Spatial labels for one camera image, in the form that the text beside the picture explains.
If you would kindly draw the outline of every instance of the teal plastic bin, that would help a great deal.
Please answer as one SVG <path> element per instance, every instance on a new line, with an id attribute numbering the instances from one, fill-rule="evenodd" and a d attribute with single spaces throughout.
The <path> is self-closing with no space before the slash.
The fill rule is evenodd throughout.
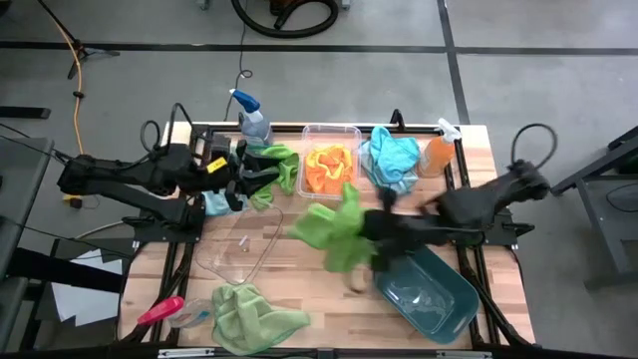
<path id="1" fill-rule="evenodd" d="M 427 247 L 394 259 L 374 280 L 417 330 L 440 344 L 455 341 L 479 310 L 472 285 Z"/>

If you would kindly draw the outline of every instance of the orange rag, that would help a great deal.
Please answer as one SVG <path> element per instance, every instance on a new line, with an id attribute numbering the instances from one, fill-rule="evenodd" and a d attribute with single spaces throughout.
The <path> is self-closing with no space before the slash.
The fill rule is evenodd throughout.
<path id="1" fill-rule="evenodd" d="M 305 160 L 306 183 L 315 193 L 341 194 L 343 183 L 354 179 L 354 162 L 343 145 L 313 150 Z"/>

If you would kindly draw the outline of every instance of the floor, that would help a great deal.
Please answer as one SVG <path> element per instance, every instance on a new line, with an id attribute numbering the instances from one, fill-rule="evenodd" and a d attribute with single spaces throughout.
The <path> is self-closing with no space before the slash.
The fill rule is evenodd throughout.
<path id="1" fill-rule="evenodd" d="M 228 1 L 212 1 L 205 12 L 186 0 L 48 4 L 85 42 L 237 45 L 241 38 L 242 24 Z M 249 0 L 249 6 L 255 19 L 274 21 L 266 2 Z M 305 5 L 288 27 L 314 24 L 324 16 L 321 5 Z M 248 30 L 244 43 L 250 45 L 331 46 L 317 48 L 323 52 L 267 47 L 245 52 L 243 67 L 254 76 L 239 87 L 261 100 L 262 112 L 272 121 L 386 123 L 399 108 L 410 123 L 431 124 L 444 117 L 456 124 L 487 125 L 500 171 L 508 164 L 515 132 L 543 122 L 559 134 L 558 151 L 542 170 L 556 183 L 636 125 L 638 50 L 622 49 L 638 48 L 637 30 L 638 3 L 633 0 L 353 0 L 333 28 L 309 39 L 273 40 Z M 38 4 L 23 0 L 0 18 L 0 41 L 60 43 L 61 38 Z M 453 45 L 459 50 L 451 51 Z M 515 53 L 511 48 L 567 50 L 497 54 Z M 87 63 L 80 119 L 85 150 L 108 159 L 139 157 L 144 153 L 140 125 L 167 120 L 176 101 L 197 121 L 222 120 L 239 53 L 219 49 L 126 51 Z M 472 51 L 483 55 L 469 55 Z M 75 153 L 71 93 L 76 83 L 66 80 L 70 65 L 67 51 L 0 49 L 0 103 L 52 110 L 47 121 L 2 123 L 52 138 L 58 149 Z M 231 120 L 237 111 L 233 105 Z M 542 134 L 530 134 L 518 152 L 537 161 L 542 156 L 538 149 L 547 144 Z M 67 208 L 55 185 L 60 171 L 49 166 L 30 225 L 76 235 L 134 214 L 107 199 L 95 210 Z M 583 287 L 584 279 L 605 271 L 609 263 L 576 193 L 512 210 L 515 219 L 536 225 L 520 239 L 519 257 L 537 342 L 554 349 L 635 356 L 636 287 L 595 293 Z M 47 251 L 50 243 L 50 238 L 26 232 L 21 245 Z M 95 339 L 108 342 L 111 331 L 100 323 L 96 327 Z M 81 345 L 70 332 L 63 331 L 52 345 Z"/>

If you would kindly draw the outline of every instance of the green cloth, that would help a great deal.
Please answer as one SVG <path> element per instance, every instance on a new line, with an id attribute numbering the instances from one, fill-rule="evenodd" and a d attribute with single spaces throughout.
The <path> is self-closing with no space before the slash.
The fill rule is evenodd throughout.
<path id="1" fill-rule="evenodd" d="M 372 242 L 359 235 L 363 213 L 359 192 L 348 182 L 343 185 L 343 202 L 338 211 L 312 203 L 299 217 L 289 235 L 317 249 L 325 249 L 324 268 L 349 272 L 359 263 L 369 263 L 374 254 Z"/>
<path id="2" fill-rule="evenodd" d="M 307 313 L 274 309 L 252 284 L 224 284 L 212 292 L 212 340 L 234 355 L 258 353 L 310 324 Z"/>
<path id="3" fill-rule="evenodd" d="M 268 205 L 273 201 L 271 188 L 273 184 L 279 184 L 281 190 L 286 195 L 291 195 L 295 190 L 295 181 L 297 180 L 297 172 L 299 171 L 299 154 L 290 150 L 285 145 L 271 146 L 262 150 L 260 154 L 282 160 L 279 165 L 277 165 L 279 178 L 269 185 L 264 186 L 250 197 L 250 201 L 256 209 L 265 209 L 268 208 Z"/>

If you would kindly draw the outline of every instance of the blue cloth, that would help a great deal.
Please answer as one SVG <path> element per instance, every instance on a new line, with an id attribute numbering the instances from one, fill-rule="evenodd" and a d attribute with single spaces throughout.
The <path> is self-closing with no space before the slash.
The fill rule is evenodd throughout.
<path id="1" fill-rule="evenodd" d="M 393 139 L 388 129 L 380 126 L 372 130 L 371 140 L 360 149 L 361 165 L 370 181 L 397 194 L 409 193 L 419 180 L 414 171 L 419 155 L 416 139 Z"/>
<path id="2" fill-rule="evenodd" d="M 243 208 L 241 211 L 233 212 L 228 206 L 228 201 L 223 194 L 226 189 L 220 189 L 219 193 L 215 193 L 212 190 L 203 193 L 203 198 L 206 204 L 206 215 L 227 215 L 232 213 L 240 213 L 248 208 L 248 197 L 245 194 L 239 195 L 239 200 L 243 201 Z"/>

